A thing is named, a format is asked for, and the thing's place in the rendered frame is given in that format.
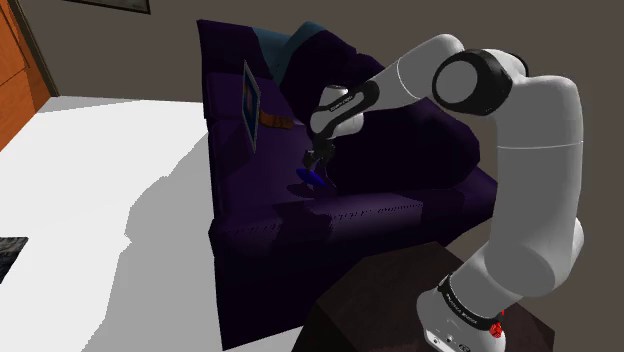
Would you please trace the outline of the brown curved object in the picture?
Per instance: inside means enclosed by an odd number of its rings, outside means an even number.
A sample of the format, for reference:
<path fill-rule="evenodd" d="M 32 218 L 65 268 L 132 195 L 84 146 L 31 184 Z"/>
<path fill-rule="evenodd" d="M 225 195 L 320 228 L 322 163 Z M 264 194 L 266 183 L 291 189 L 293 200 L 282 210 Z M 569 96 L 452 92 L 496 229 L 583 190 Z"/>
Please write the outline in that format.
<path fill-rule="evenodd" d="M 267 128 L 290 130 L 295 123 L 292 118 L 266 113 L 261 110 L 259 112 L 259 122 Z"/>

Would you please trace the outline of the dark robot stand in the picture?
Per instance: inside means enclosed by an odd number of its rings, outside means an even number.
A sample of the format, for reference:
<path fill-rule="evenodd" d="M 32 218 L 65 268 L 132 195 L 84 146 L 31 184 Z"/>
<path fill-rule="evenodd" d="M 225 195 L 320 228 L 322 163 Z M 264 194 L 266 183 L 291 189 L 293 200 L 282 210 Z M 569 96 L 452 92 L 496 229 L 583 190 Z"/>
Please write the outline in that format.
<path fill-rule="evenodd" d="M 362 259 L 316 301 L 292 352 L 553 352 L 554 331 L 518 304 L 499 338 L 424 328 L 417 298 L 461 264 L 436 242 Z"/>

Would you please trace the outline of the dark framed wall picture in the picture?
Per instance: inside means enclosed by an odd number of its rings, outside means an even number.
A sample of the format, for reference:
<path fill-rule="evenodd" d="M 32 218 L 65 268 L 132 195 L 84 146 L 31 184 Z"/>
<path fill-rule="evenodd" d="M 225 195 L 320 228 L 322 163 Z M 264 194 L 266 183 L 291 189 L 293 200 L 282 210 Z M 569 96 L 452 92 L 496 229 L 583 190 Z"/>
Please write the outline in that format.
<path fill-rule="evenodd" d="M 92 5 L 133 13 L 151 14 L 149 0 L 64 0 L 72 3 Z"/>

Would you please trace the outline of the framed picture tablet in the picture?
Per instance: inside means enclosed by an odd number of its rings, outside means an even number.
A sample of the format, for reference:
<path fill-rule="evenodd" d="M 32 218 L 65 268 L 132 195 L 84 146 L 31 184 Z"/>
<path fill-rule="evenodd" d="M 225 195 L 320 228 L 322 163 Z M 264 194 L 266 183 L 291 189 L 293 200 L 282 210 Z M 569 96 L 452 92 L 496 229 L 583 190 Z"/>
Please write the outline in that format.
<path fill-rule="evenodd" d="M 243 61 L 243 66 L 242 118 L 252 151 L 256 152 L 261 92 L 246 60 Z"/>

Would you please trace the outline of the orange wooden door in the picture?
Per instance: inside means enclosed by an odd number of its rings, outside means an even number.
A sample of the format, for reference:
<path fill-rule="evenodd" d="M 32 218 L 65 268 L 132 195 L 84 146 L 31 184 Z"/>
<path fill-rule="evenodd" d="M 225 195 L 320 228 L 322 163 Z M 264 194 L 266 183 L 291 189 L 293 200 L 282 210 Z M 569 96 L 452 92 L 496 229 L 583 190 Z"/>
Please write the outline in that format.
<path fill-rule="evenodd" d="M 19 0 L 0 0 L 0 151 L 58 95 Z"/>

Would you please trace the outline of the dark purple sofa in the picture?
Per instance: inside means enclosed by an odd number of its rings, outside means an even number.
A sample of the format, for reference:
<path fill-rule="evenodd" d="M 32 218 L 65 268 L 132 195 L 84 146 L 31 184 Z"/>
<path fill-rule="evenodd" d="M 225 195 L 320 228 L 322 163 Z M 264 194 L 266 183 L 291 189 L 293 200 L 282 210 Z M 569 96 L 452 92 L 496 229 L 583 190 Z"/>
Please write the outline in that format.
<path fill-rule="evenodd" d="M 238 347 L 301 326 L 315 301 L 364 257 L 430 241 L 449 244 L 492 213 L 496 183 L 464 123 L 429 100 L 364 117 L 335 141 L 326 187 L 296 174 L 307 121 L 330 84 L 354 88 L 381 65 L 323 27 L 294 34 L 211 20 L 197 24 L 214 218 L 221 344 Z M 242 118 L 243 61 L 260 111 L 256 152 Z"/>

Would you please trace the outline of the dark patterned rug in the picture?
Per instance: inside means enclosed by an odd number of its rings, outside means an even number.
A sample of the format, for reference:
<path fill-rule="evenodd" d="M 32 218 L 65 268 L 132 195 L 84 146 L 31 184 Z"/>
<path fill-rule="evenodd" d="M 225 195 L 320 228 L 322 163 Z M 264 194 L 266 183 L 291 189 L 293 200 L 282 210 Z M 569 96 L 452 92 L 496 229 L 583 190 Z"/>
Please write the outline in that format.
<path fill-rule="evenodd" d="M 0 237 L 0 284 L 27 244 L 28 237 Z"/>

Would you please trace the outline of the blue flat oval object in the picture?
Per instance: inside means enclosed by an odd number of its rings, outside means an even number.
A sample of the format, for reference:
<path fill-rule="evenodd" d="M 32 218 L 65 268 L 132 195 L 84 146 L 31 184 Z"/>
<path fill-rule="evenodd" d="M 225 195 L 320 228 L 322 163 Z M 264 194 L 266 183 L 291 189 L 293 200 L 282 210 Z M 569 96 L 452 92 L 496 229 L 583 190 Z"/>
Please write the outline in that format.
<path fill-rule="evenodd" d="M 327 183 L 313 170 L 309 170 L 307 168 L 297 168 L 296 174 L 306 184 L 309 184 L 315 187 L 327 186 Z"/>

